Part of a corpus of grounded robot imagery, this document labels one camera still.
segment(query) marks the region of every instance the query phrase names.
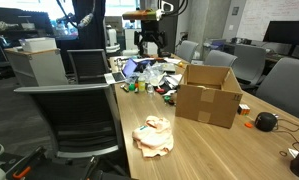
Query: floor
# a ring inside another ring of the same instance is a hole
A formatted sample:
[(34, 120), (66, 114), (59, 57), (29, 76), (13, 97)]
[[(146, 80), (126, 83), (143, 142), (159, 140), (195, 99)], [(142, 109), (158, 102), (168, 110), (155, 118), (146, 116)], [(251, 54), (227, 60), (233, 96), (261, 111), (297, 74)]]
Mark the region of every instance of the floor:
[[(50, 152), (47, 128), (30, 99), (13, 92), (18, 87), (15, 77), (0, 80), (0, 144), (4, 146), (5, 152), (21, 156), (30, 154), (40, 145)], [(58, 163), (65, 161), (52, 159)], [(110, 159), (118, 162), (116, 164), (128, 173), (125, 152), (112, 154)], [(85, 162), (74, 161), (74, 164), (83, 166)], [(99, 164), (99, 169), (115, 173), (105, 163)]]

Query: bottle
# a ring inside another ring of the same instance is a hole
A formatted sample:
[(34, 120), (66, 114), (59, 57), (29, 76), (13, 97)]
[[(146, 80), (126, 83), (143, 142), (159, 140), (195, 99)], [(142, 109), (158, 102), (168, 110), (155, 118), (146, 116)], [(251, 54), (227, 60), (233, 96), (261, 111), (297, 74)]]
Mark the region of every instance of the bottle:
[(138, 88), (139, 92), (144, 92), (146, 90), (145, 77), (143, 77), (143, 75), (140, 75), (138, 78)]

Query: chair backrest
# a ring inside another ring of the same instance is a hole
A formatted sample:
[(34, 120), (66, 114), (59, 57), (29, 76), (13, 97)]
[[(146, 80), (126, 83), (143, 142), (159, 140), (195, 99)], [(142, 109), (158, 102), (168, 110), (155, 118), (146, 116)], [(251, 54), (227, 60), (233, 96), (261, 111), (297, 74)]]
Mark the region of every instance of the chair backrest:
[(109, 72), (103, 49), (68, 50), (78, 84), (104, 83)]
[(122, 146), (118, 107), (110, 85), (23, 87), (47, 124), (54, 154), (82, 158)]
[(237, 44), (234, 55), (238, 57), (232, 66), (236, 77), (256, 85), (265, 67), (266, 49)]
[(233, 56), (231, 54), (212, 50), (209, 52), (204, 65), (210, 65), (210, 66), (226, 66), (231, 67), (233, 62), (237, 59), (237, 56)]
[(177, 56), (191, 62), (193, 55), (197, 49), (198, 43), (192, 41), (183, 41), (177, 51)]
[(256, 96), (299, 118), (299, 60), (280, 59)]

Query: wooden table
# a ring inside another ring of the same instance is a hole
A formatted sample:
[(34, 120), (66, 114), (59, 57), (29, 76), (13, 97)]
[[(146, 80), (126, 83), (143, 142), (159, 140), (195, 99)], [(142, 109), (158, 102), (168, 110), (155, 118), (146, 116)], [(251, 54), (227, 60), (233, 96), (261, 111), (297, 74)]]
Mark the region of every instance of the wooden table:
[[(232, 128), (226, 129), (175, 117), (175, 107), (166, 105), (159, 94), (126, 93), (119, 87), (119, 84), (115, 85), (132, 178), (297, 179), (289, 169), (290, 154), (287, 157), (279, 154), (292, 148), (292, 137), (286, 133), (262, 132), (244, 126), (263, 111), (299, 124), (299, 119), (294, 116), (244, 93), (241, 103), (248, 104), (251, 113), (249, 116), (236, 115)], [(143, 158), (132, 139), (132, 131), (142, 126), (149, 115), (171, 121), (174, 149), (165, 156)], [(293, 135), (299, 140), (299, 131)]]

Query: gray office chair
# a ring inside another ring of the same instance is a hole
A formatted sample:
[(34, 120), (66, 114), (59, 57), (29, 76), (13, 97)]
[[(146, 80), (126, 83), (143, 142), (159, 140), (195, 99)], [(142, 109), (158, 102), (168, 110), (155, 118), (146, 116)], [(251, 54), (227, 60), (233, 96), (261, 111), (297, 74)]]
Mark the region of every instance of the gray office chair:
[(231, 67), (236, 59), (237, 56), (233, 56), (218, 50), (211, 50), (203, 64), (210, 66)]
[(280, 59), (256, 96), (299, 118), (299, 60)]
[(192, 41), (183, 41), (177, 51), (177, 56), (181, 59), (188, 61), (191, 63), (193, 55), (197, 49), (198, 43)]
[(103, 49), (68, 50), (78, 84), (105, 83), (104, 74), (109, 72)]
[(23, 87), (46, 123), (54, 155), (84, 158), (122, 147), (120, 117), (110, 85)]
[(266, 62), (266, 49), (257, 46), (237, 44), (232, 69), (242, 84), (255, 86), (258, 84)]

